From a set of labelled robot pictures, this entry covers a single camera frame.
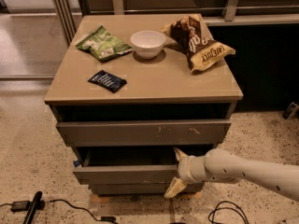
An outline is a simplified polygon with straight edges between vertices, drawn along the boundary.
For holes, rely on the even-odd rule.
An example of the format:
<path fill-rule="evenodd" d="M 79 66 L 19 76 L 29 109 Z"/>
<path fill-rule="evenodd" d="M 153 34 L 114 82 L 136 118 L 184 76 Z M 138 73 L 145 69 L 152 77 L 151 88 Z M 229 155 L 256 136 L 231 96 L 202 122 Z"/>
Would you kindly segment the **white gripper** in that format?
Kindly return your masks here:
<path fill-rule="evenodd" d="M 205 168 L 205 158 L 203 156 L 187 156 L 182 150 L 174 147 L 178 164 L 178 176 L 174 177 L 170 186 L 166 190 L 164 197 L 172 199 L 187 188 L 187 184 L 208 181 L 212 174 Z"/>

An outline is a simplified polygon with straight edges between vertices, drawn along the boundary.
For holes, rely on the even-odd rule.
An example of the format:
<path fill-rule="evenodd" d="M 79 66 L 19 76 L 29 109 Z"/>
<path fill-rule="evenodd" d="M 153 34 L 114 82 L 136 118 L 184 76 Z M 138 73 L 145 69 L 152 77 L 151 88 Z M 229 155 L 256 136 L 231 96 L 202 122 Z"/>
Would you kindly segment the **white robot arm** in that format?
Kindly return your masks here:
<path fill-rule="evenodd" d="M 299 167 L 283 163 L 241 158 L 214 148 L 204 156 L 190 156 L 174 148 L 178 160 L 175 176 L 164 197 L 174 198 L 190 184 L 204 182 L 235 183 L 248 180 L 284 197 L 299 201 Z"/>

